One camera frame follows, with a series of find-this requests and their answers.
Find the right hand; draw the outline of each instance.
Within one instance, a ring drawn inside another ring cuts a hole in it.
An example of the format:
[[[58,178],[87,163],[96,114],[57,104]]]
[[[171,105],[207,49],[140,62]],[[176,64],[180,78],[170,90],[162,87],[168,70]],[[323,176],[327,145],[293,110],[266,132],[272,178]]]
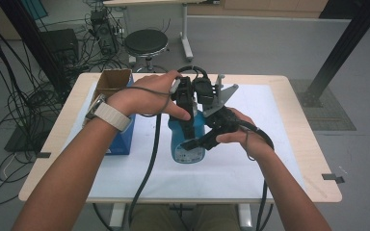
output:
[[[235,113],[238,118],[255,125],[253,120],[247,115],[242,114],[236,109],[229,109]],[[273,149],[259,135],[255,134],[254,132],[249,132],[247,139],[247,133],[247,131],[239,129],[234,133],[226,133],[217,136],[216,141],[221,143],[239,142],[246,150],[248,155],[255,160],[260,159],[261,156],[267,155],[269,152],[274,152]]]

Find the white watch strap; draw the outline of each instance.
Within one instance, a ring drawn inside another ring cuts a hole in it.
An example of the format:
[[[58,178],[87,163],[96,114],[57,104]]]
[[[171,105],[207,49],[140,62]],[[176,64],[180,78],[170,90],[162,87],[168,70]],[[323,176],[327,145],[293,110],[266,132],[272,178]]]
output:
[[[101,103],[100,106],[98,106],[97,110],[95,110],[94,114],[104,121],[110,123],[121,132],[124,131],[125,128],[127,128],[131,121],[129,117],[125,116],[117,109],[111,107],[106,103]]]

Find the black pole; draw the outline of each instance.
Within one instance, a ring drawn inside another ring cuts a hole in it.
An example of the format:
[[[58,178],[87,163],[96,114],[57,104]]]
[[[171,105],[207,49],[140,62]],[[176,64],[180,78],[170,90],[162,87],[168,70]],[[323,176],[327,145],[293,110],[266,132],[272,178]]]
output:
[[[300,94],[300,101],[303,106],[320,106],[319,98],[321,94],[369,28],[370,0],[364,0],[306,92]]]
[[[0,7],[28,46],[60,100],[66,102],[71,91],[70,83],[43,42],[35,20],[26,11],[21,0],[0,0]]]

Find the cardboard box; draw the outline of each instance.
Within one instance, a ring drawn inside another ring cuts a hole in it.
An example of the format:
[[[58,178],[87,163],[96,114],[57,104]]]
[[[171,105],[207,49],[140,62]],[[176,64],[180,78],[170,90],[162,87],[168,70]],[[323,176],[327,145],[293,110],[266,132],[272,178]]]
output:
[[[134,83],[131,69],[109,69],[103,70],[98,80],[97,86],[92,97],[95,98],[103,93],[107,97],[121,90],[125,86],[131,86]],[[123,133],[118,133],[113,139],[107,154],[109,155],[128,155],[131,149],[131,140],[133,137],[135,115],[131,115],[131,124]]]

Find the table leg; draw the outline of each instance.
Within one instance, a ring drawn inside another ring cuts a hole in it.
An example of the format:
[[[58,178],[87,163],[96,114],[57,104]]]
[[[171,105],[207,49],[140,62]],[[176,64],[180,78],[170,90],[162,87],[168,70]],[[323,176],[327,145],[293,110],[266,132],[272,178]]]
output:
[[[110,218],[110,227],[121,228],[124,220],[125,203],[114,203]]]
[[[188,61],[191,61],[194,58],[192,54],[191,46],[189,45],[187,29],[188,29],[188,5],[186,3],[182,4],[182,32],[180,33],[182,46],[184,47],[185,57]]]
[[[253,224],[251,222],[251,205],[238,204],[237,208],[239,212],[239,225],[241,230],[253,230]]]

